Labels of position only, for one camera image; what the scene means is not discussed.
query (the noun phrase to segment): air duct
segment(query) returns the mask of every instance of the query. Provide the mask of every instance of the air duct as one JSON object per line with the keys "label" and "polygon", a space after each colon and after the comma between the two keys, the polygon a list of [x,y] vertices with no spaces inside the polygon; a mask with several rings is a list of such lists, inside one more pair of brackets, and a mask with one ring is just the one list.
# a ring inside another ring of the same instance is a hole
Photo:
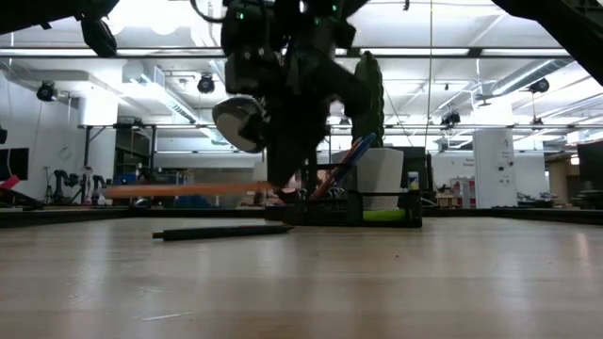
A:
{"label": "air duct", "polygon": [[552,59],[547,61],[536,60],[511,75],[496,81],[489,89],[484,89],[478,100],[485,100],[511,94],[517,90],[524,89],[536,81],[553,74],[563,67],[574,62],[573,59]]}

